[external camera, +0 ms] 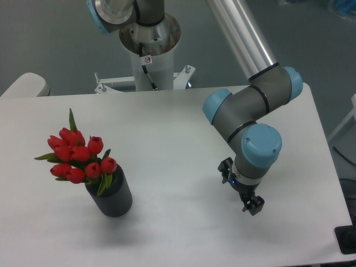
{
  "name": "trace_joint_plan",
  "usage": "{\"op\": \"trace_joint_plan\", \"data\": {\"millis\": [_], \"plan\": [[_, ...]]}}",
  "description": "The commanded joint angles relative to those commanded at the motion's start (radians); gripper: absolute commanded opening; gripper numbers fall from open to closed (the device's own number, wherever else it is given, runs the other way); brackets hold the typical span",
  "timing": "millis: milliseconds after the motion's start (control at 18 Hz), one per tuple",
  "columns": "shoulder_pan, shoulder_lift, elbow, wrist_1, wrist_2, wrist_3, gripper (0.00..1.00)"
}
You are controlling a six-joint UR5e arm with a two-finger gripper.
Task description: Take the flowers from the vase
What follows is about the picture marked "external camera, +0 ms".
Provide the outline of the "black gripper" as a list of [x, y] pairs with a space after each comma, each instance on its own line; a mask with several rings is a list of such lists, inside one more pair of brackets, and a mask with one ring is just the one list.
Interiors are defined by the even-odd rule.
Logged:
[[237, 175], [232, 172], [233, 160], [228, 157], [222, 160], [218, 166], [218, 171], [222, 176], [222, 183], [229, 183], [231, 187], [236, 190], [240, 199], [244, 204], [242, 212], [248, 211], [252, 216], [262, 211], [264, 206], [264, 199], [261, 196], [255, 195], [255, 190], [258, 184], [255, 185], [245, 185], [237, 180]]

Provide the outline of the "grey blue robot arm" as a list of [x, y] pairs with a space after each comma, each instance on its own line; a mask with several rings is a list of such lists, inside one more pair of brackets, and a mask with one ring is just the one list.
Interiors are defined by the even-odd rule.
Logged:
[[[180, 41], [176, 19], [165, 12], [163, 1], [87, 1], [90, 14], [102, 33], [119, 32], [131, 56], [137, 91], [172, 90], [172, 52]], [[244, 210], [252, 215], [264, 206], [255, 189], [277, 160], [282, 139], [279, 132], [259, 120], [298, 97], [303, 90], [300, 74], [282, 67], [270, 52], [245, 1], [208, 1], [234, 55], [249, 81], [237, 93], [220, 89], [205, 100], [208, 121], [235, 153], [218, 169], [223, 183], [236, 190]]]

